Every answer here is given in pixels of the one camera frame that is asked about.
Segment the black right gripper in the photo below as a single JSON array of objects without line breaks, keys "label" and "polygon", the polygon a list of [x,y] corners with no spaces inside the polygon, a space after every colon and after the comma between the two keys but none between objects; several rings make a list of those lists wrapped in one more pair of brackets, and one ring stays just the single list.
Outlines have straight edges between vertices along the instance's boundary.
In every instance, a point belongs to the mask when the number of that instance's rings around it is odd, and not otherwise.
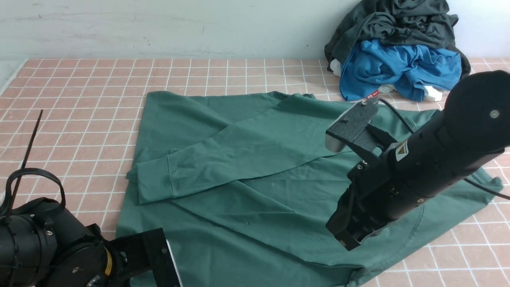
[{"label": "black right gripper", "polygon": [[348,178],[349,187],[339,198],[326,228],[347,251],[352,251],[402,217],[403,198],[386,164],[360,162]]}]

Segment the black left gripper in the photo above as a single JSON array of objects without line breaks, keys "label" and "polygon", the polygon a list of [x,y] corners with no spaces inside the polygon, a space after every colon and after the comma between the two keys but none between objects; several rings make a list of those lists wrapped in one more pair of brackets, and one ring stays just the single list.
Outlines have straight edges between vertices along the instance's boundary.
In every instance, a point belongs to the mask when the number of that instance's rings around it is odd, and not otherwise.
[{"label": "black left gripper", "polygon": [[130,279],[127,277],[127,254],[125,252],[126,240],[123,237],[106,240],[102,236],[97,224],[87,226],[88,231],[94,236],[100,251],[99,267],[96,275],[87,283],[87,287],[129,287]]}]

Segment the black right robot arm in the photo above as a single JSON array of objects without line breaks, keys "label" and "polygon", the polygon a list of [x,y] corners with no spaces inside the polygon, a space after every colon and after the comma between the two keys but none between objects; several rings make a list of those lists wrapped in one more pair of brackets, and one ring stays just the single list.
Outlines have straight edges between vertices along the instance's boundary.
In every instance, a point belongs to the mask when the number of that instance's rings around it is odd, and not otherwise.
[{"label": "black right robot arm", "polygon": [[509,147],[509,72],[459,81],[444,109],[398,142],[371,123],[380,97],[353,105],[326,130],[326,147],[349,147],[360,162],[348,173],[327,230],[348,251],[390,223],[465,180]]}]

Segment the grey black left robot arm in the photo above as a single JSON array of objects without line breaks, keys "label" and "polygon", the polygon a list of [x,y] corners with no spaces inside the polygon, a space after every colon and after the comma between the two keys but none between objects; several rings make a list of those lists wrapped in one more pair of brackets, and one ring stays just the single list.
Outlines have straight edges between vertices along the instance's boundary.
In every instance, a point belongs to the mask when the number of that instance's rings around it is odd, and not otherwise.
[{"label": "grey black left robot arm", "polygon": [[120,254],[97,224],[84,226],[68,210],[37,218],[58,205],[40,198],[1,217],[2,287],[129,287]]}]

